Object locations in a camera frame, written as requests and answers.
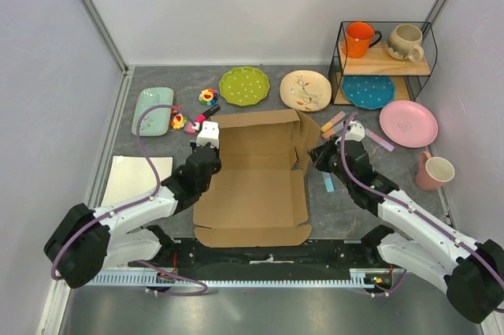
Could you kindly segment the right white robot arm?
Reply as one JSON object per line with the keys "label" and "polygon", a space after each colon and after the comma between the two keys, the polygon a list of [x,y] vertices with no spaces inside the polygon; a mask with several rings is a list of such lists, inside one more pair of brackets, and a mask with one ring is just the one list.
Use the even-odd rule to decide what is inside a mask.
{"label": "right white robot arm", "polygon": [[309,151],[313,166],[332,173],[360,208],[391,224],[370,232],[362,261],[400,266],[445,293],[452,307],[480,324],[503,312],[503,249],[458,232],[376,172],[362,143],[329,140]]}

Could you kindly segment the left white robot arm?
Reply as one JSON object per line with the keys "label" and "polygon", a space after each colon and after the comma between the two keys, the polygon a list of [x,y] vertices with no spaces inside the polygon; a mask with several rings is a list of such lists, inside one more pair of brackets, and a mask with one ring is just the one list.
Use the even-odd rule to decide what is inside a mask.
{"label": "left white robot arm", "polygon": [[80,288],[111,266],[170,263],[171,240],[150,222],[193,206],[221,169],[217,141],[193,142],[191,149],[183,165],[142,195],[108,207],[73,206],[43,248],[52,263],[51,277]]}

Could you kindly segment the brown cardboard box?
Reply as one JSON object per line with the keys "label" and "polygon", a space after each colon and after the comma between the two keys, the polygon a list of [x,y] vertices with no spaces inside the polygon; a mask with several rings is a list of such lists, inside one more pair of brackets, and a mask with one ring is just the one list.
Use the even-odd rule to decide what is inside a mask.
{"label": "brown cardboard box", "polygon": [[209,248],[298,246],[308,239],[305,175],[320,128],[297,110],[214,116],[221,170],[195,204],[195,237]]}

